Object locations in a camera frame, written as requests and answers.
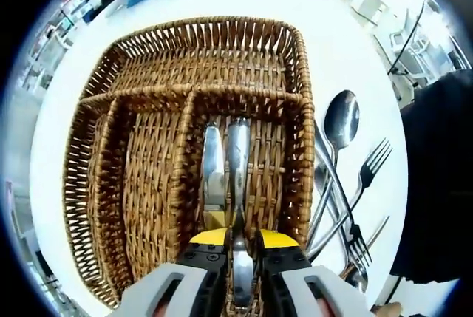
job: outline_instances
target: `fork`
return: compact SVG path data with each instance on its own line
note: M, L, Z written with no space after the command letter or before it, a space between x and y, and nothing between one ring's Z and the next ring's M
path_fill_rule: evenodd
M313 260L320 254L322 249L325 248L325 245L327 245L327 243L332 239L333 235L344 224L347 218L353 217L353 215L350 215L351 210L353 210L356 204L358 204L358 201L360 201L360 198L363 195L364 191L371 186L375 175L379 172L379 169L382 167L384 162L386 162L391 152L392 146L389 143L388 139L384 138L371 152L368 158L364 161L363 166L360 169L360 174L358 176L358 190L355 193L355 200L353 205L349 208L348 212L345 212L344 215L340 217L338 222L332 227L329 233L325 235L325 237L319 243L317 243L314 248L309 250L309 252L307 253L307 258L310 262L313 262ZM366 251L368 257L370 258L370 260L372 260L366 244L360 241L361 232L359 225L355 225L353 222L352 227L350 228L350 234L352 235L352 237L350 237L350 239L347 239L347 241L349 243L352 243L351 248L357 248L361 246L359 251Z

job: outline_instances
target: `white table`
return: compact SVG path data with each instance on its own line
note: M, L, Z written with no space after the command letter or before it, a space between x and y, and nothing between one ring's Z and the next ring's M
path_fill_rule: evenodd
M358 170L375 145L388 137L394 151L366 191L355 218L369 239L384 215L391 219L371 249L373 264L366 292L371 305L387 279L398 249L407 194L407 161L401 116L389 78L368 36L339 0L145 0L129 10L99 16L80 35L59 65L47 92L33 141L30 196L44 258L64 292L92 316L109 309L82 283L75 269L62 211L64 149L73 112L89 73L115 39L153 24L195 16L254 16L291 23L302 31L310 62L316 117L323 124L331 99L343 89L358 97L361 121L353 144L341 151L338 171L351 197ZM331 226L322 221L319 235ZM343 265L337 236L317 262L339 272Z

